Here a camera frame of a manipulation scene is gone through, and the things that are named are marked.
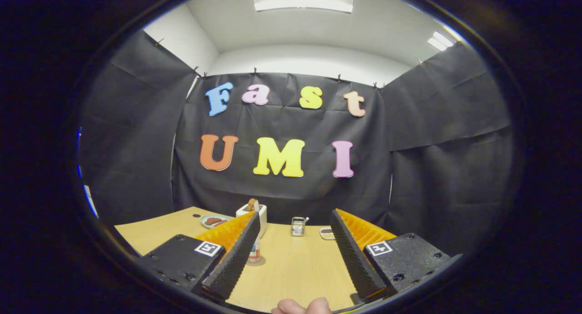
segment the white wall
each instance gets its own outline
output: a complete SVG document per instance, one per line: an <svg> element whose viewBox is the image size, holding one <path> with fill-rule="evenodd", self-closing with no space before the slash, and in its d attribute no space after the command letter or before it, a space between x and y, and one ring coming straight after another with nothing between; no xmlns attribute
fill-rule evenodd
<svg viewBox="0 0 582 314"><path fill-rule="evenodd" d="M197 72L208 72L218 56L218 49L202 30L189 8L182 4L143 28L160 45L171 51Z"/></svg>
<svg viewBox="0 0 582 314"><path fill-rule="evenodd" d="M218 55L209 75L253 72L310 74L378 86L401 76L410 66L362 51L323 45L266 45Z"/></svg>

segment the wooden table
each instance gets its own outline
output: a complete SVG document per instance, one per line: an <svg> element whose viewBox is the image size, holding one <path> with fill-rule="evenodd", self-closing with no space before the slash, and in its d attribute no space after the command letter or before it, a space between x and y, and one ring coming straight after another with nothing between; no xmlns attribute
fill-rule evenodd
<svg viewBox="0 0 582 314"><path fill-rule="evenodd" d="M141 255L147 254L176 234L196 237L207 231L201 216L214 214L188 208L145 221L117 225L119 233ZM353 306L355 288L335 240L322 239L321 226L307 225L303 237L291 236L291 225L268 223L260 241L262 266L245 265L227 302L270 312L281 299L291 298L307 307L317 297L326 297L332 310Z"/></svg>

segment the screw hole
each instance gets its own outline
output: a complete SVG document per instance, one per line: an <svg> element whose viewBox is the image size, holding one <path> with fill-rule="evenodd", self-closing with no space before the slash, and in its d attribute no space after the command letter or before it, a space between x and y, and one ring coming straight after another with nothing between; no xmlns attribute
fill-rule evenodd
<svg viewBox="0 0 582 314"><path fill-rule="evenodd" d="M184 278L188 281L194 281L196 277L191 273L184 273Z"/></svg>
<svg viewBox="0 0 582 314"><path fill-rule="evenodd" d="M404 275L403 274L397 274L392 278L392 281L397 282L397 281L401 281L404 279Z"/></svg>

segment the pink letter i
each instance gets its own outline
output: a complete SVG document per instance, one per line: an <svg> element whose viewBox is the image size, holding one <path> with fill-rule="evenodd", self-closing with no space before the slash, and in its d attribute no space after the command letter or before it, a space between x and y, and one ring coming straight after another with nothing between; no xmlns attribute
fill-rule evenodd
<svg viewBox="0 0 582 314"><path fill-rule="evenodd" d="M349 178L354 175L354 171L350 169L350 148L353 144L349 141L334 141L335 147L335 171L333 176L336 178Z"/></svg>

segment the black fabric curtain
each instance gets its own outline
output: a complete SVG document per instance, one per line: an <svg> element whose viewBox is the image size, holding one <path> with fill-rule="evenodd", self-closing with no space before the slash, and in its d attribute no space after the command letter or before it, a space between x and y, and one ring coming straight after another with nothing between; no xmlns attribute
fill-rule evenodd
<svg viewBox="0 0 582 314"><path fill-rule="evenodd" d="M231 82L227 109L209 116L210 89ZM242 101L251 85L270 88L268 103L257 105ZM301 90L314 86L322 91L318 109L301 107ZM344 95L357 92L366 114L355 117ZM198 80L187 99L176 132L173 161L174 200L179 209L198 206L234 215L236 210L258 198L268 206L268 221L291 222L293 216L310 217L312 224L328 224L330 212L343 208L365 219L378 222L389 196L390 161L385 124L384 100L372 87L321 76L279 73L227 74ZM231 165L224 171L210 171L200 163L201 136L213 134L219 140L214 160L224 150L222 137L237 136ZM282 173L257 175L260 147L257 139L273 138L279 150L289 140L303 140L301 152L303 177ZM332 142L352 142L351 178L336 178L336 152Z"/></svg>
<svg viewBox="0 0 582 314"><path fill-rule="evenodd" d="M268 206L273 223L308 216L328 224L340 208L455 254L472 250L507 210L501 195L513 160L510 120L487 67L468 47L454 45L382 89L259 72L199 79L185 101L195 74L154 44L144 32L133 36L106 63L83 107L82 177L109 224L190 206L234 215L252 197ZM220 102L226 109L210 116L206 93L229 82L228 101ZM267 104L242 100L252 85L270 88ZM306 86L321 89L319 108L301 105ZM351 113L349 92L363 98L365 115ZM238 138L223 171L200 161L207 134L219 138L216 161L222 137ZM255 174L258 138L272 138L279 151L302 140L303 177ZM332 175L338 140L353 144L352 177Z"/></svg>
<svg viewBox="0 0 582 314"><path fill-rule="evenodd" d="M501 197L514 150L510 119L478 55L454 45L381 92L393 181L382 225L468 253L507 212Z"/></svg>
<svg viewBox="0 0 582 314"><path fill-rule="evenodd" d="M83 182L108 224L174 211L170 160L181 108L195 74L139 31L90 86L81 113Z"/></svg>
<svg viewBox="0 0 582 314"><path fill-rule="evenodd" d="M206 92L231 82L227 109L209 116ZM247 87L270 87L267 105L245 103ZM304 86L322 89L320 109L299 104ZM364 97L363 117L350 114L343 95ZM239 138L231 165L210 171L200 163L201 136ZM271 137L281 150L305 141L301 178L253 174L260 147ZM335 140L348 140L351 178L335 178ZM414 232L451 254L470 252L506 212L513 140L501 92L470 48L457 44L381 90L353 82L295 74L230 74L200 80L182 111L173 165L176 208L200 206L231 214L251 198L268 206L268 220L296 215L328 224L340 208L395 233Z"/></svg>

